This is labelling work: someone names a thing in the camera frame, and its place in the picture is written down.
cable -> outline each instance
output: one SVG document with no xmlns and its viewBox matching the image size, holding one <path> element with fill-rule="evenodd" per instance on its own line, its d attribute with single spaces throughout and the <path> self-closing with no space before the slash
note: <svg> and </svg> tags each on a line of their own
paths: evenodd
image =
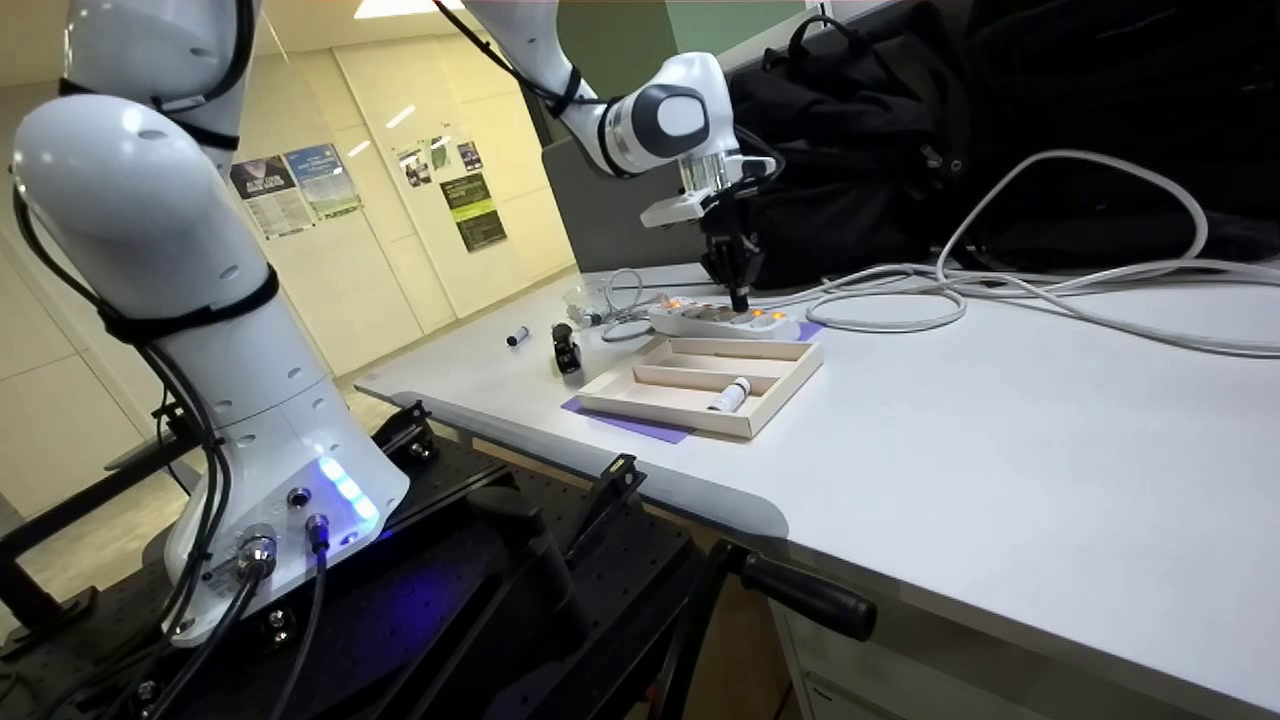
<svg viewBox="0 0 1280 720">
<path fill-rule="evenodd" d="M 231 624 L 243 615 L 253 604 L 261 579 L 243 579 L 227 604 L 227 614 L 214 620 L 201 653 L 168 680 L 164 695 L 150 705 L 147 720 L 164 720 L 173 705 L 182 695 L 182 687 L 196 680 L 196 672 L 206 665 L 206 656 L 222 643 Z"/>
<path fill-rule="evenodd" d="M 119 656 L 119 659 L 109 665 L 109 669 L 88 672 L 81 686 L 71 686 L 71 687 L 63 687 L 61 695 L 51 695 L 51 699 L 42 705 L 39 720 L 56 720 L 56 711 L 61 711 L 63 705 L 71 705 L 76 695 L 113 687 L 125 672 L 132 672 L 132 669 L 141 669 L 141 665 L 147 669 L 147 665 L 156 665 L 156 659 L 164 659 L 164 656 L 173 656 L 173 653 L 177 653 L 173 643 L 147 643 L 147 650 L 141 650 L 141 653 L 132 653 L 132 656 Z"/>
<path fill-rule="evenodd" d="M 317 643 L 317 632 L 321 632 L 321 614 L 322 614 L 322 551 L 327 551 L 327 521 L 322 517 L 312 517 L 308 521 L 308 540 L 312 540 L 312 567 L 317 567 L 317 579 L 312 579 L 312 614 L 308 614 L 308 628 L 303 628 L 303 641 L 294 643 L 294 656 L 291 656 L 291 669 L 288 669 L 288 680 L 275 695 L 275 708 L 272 708 L 272 720 L 285 720 L 288 711 L 288 699 L 308 669 L 308 656 L 312 656 L 312 643 Z"/>
<path fill-rule="evenodd" d="M 635 292 L 635 295 L 633 295 L 624 308 L 614 308 L 614 303 L 611 303 L 611 292 L 614 292 L 619 283 L 611 280 L 611 288 L 605 288 L 605 303 L 606 303 L 611 315 L 635 313 L 639 303 L 647 303 L 647 299 L 645 299 L 645 288 L 639 288 L 645 278 L 639 278 L 635 268 L 619 268 L 619 274 L 633 274 L 633 280 L 635 280 L 633 292 Z"/>
<path fill-rule="evenodd" d="M 191 109 L 201 109 L 206 100 L 227 97 L 247 72 L 253 37 L 254 37 L 254 8 L 253 8 L 253 0 L 235 0 L 235 47 L 231 47 L 231 63 L 222 67 L 222 75 L 206 91 L 196 91 L 196 97 L 150 97 L 150 105 L 161 113 L 191 113 Z"/>
<path fill-rule="evenodd" d="M 526 90 L 537 100 L 542 100 L 542 105 L 611 105 L 611 100 L 599 100 L 599 97 L 567 97 L 567 91 L 576 91 L 576 79 L 571 79 L 567 91 L 550 91 L 550 90 L 519 75 L 519 72 L 514 72 L 498 53 L 493 53 L 493 47 L 482 43 L 482 37 L 472 32 L 445 0 L 430 0 L 430 5 L 440 8 L 440 15 L 445 15 L 466 43 L 474 43 L 498 72 L 509 72 L 509 75 L 510 75 L 519 90 Z"/>
<path fill-rule="evenodd" d="M 700 295 L 712 295 L 712 292 L 719 292 L 719 283 L 706 283 L 706 280 L 687 280 L 687 283 L 678 283 L 678 280 L 672 280 L 672 283 L 652 283 L 652 280 L 635 280 L 635 283 L 611 283 L 611 292 L 700 292 Z"/>
<path fill-rule="evenodd" d="M 1078 278 L 1052 278 L 1052 274 L 969 274 L 955 268 L 953 252 L 969 235 L 969 229 L 993 209 L 993 201 L 1022 175 L 1030 164 L 1042 159 L 1074 159 L 1074 164 L 1099 164 L 1112 173 L 1126 173 L 1134 181 L 1148 181 L 1150 189 L 1168 194 L 1193 221 L 1193 239 L 1180 255 L 1173 260 L 1148 260 L 1148 265 L 1118 265 L 1103 274 L 1078 274 Z M 1118 155 L 1103 153 L 1085 153 L 1085 148 L 1047 148 L 1027 159 L 1019 159 L 947 235 L 939 247 L 934 265 L 879 265 L 865 268 L 841 280 L 823 280 L 813 292 L 792 295 L 792 303 L 813 299 L 802 315 L 813 326 L 837 327 L 837 331 L 876 331 L 876 335 L 902 335 L 902 331 L 934 331 L 955 326 L 969 313 L 969 299 L 993 299 L 1007 308 L 1027 308 L 1027 313 L 1052 313 L 1069 322 L 1085 322 L 1097 327 L 1112 327 L 1125 335 L 1154 339 L 1168 347 L 1186 347 L 1186 351 L 1206 351 L 1206 355 L 1236 355 L 1236 362 L 1280 362 L 1280 345 L 1241 345 L 1241 339 L 1210 339 L 1210 335 L 1193 335 L 1193 331 L 1168 331 L 1150 326 L 1133 326 L 1133 322 L 1112 322 L 1099 313 L 1088 313 L 1078 303 L 1069 303 L 1069 295 L 1099 295 L 1114 288 L 1134 288 L 1134 283 L 1261 283 L 1261 288 L 1280 288 L 1280 268 L 1261 268 L 1261 265 L 1231 265 L 1231 260 L 1202 260 L 1198 252 L 1206 247 L 1206 211 L 1198 201 L 1180 189 L 1175 181 L 1126 164 Z M 953 313 L 930 315 L 930 322 L 909 322 L 909 326 L 868 326 L 868 322 L 841 322 L 832 303 L 846 299 L 868 299 L 868 295 L 939 295 L 953 303 Z"/>
<path fill-rule="evenodd" d="M 633 345 L 639 335 L 652 335 L 652 326 L 605 326 L 599 345 Z"/>
<path fill-rule="evenodd" d="M 25 687 L 29 695 L 37 695 L 37 686 L 25 672 L 0 669 L 0 705 L 11 695 L 11 687 Z"/>
<path fill-rule="evenodd" d="M 119 315 L 109 299 L 101 299 L 88 283 L 81 283 L 66 268 L 61 268 L 51 260 L 51 252 L 42 247 L 33 209 L 21 197 L 21 189 L 11 189 L 11 211 L 21 221 L 21 235 L 33 247 L 33 255 L 56 278 L 63 280 L 85 303 L 93 303 L 101 315 Z M 143 355 L 143 365 L 161 378 L 161 383 L 177 396 L 177 403 L 191 415 L 196 431 L 201 431 L 201 448 L 204 448 L 204 509 L 196 517 L 196 537 L 188 547 L 188 559 L 181 567 L 181 579 L 173 585 L 164 610 L 161 610 L 161 632 L 173 635 L 196 598 L 196 579 L 201 579 L 201 566 L 206 559 L 211 537 L 222 521 L 227 498 L 231 498 L 231 466 L 219 448 L 219 437 L 211 431 L 211 415 L 196 396 L 196 383 L 182 378 L 182 369 L 161 347 L 161 345 L 136 345 L 136 351 Z"/>
<path fill-rule="evenodd" d="M 774 708 L 773 708 L 773 720 L 783 720 L 792 695 L 796 695 L 796 686 L 783 687 L 783 695 L 780 695 Z"/>
</svg>

blue light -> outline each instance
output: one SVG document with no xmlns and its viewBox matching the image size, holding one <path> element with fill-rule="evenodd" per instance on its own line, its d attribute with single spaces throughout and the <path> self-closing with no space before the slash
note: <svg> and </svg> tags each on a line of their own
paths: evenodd
<svg viewBox="0 0 1280 720">
<path fill-rule="evenodd" d="M 374 524 L 380 521 L 374 505 L 360 491 L 360 484 L 346 477 L 346 468 L 341 461 L 321 456 L 317 468 L 351 505 L 360 524 Z"/>
<path fill-rule="evenodd" d="M 362 491 L 351 484 L 351 477 L 337 480 L 337 491 L 341 491 L 346 505 L 362 500 Z"/>
<path fill-rule="evenodd" d="M 345 480 L 346 473 L 345 473 L 345 466 L 341 466 L 341 461 L 321 456 L 321 477 L 327 477 L 327 480 Z"/>
<path fill-rule="evenodd" d="M 370 521 L 374 521 L 374 509 L 370 509 L 370 500 L 369 500 L 369 498 L 360 498 L 360 500 L 357 500 L 357 517 L 360 517 L 362 524 L 370 524 Z"/>
</svg>

poster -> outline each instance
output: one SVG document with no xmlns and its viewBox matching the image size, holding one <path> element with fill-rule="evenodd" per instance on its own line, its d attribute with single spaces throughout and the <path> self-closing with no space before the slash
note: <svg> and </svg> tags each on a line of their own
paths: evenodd
<svg viewBox="0 0 1280 720">
<path fill-rule="evenodd" d="M 231 164 L 231 184 L 269 239 L 312 229 L 312 211 L 285 167 L 285 155 Z"/>
<path fill-rule="evenodd" d="M 440 194 L 466 252 L 509 239 L 509 229 L 495 218 L 482 175 L 440 181 Z"/>
<path fill-rule="evenodd" d="M 400 153 L 400 175 L 405 175 L 407 189 L 430 184 L 430 153 L 424 144 Z"/>
<path fill-rule="evenodd" d="M 481 148 L 472 140 L 457 144 L 457 155 L 466 173 L 482 173 Z"/>
<path fill-rule="evenodd" d="M 300 197 L 317 221 L 346 218 L 360 209 L 357 184 L 330 144 L 285 153 Z"/>
</svg>

wall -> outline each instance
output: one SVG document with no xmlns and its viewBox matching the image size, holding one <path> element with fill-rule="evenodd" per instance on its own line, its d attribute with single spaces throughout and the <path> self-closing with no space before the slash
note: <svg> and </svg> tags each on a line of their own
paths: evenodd
<svg viewBox="0 0 1280 720">
<path fill-rule="evenodd" d="M 666 0 L 678 53 L 727 53 L 799 8 L 799 0 Z"/>
<path fill-rule="evenodd" d="M 633 91 L 676 53 L 665 0 L 565 0 L 558 41 L 599 97 Z"/>
<path fill-rule="evenodd" d="M 51 90 L 0 90 L 0 153 Z M 474 140 L 505 244 L 466 252 L 405 144 Z M 360 211 L 263 239 L 337 378 L 415 345 L 571 265 L 519 91 L 464 41 L 269 56 L 253 63 L 240 155 L 337 144 Z M 25 252 L 0 211 L 0 500 L 37 517 L 150 431 L 156 382 Z"/>
</svg>

white wall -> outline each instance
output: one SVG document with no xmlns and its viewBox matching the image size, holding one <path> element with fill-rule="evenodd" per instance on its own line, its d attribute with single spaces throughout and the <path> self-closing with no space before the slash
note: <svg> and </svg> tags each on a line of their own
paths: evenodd
<svg viewBox="0 0 1280 720">
<path fill-rule="evenodd" d="M 51 90 L 0 90 L 0 153 Z M 389 131 L 389 113 L 418 118 Z M 446 129 L 481 144 L 509 239 L 466 252 L 440 189 L 407 194 L 395 148 Z M 464 41 L 415 41 L 253 63 L 240 155 L 337 144 L 362 201 L 263 239 L 294 315 L 337 378 L 415 345 L 571 265 L 519 91 Z M 0 211 L 0 500 L 37 517 L 150 431 L 161 390 L 25 252 Z"/>
<path fill-rule="evenodd" d="M 799 8 L 799 0 L 666 0 L 678 53 L 727 53 Z"/>
<path fill-rule="evenodd" d="M 894 0 L 809 0 L 809 5 L 826 5 L 832 15 L 846 21 L 846 15 L 865 15 L 870 8 L 894 5 Z"/>
</svg>

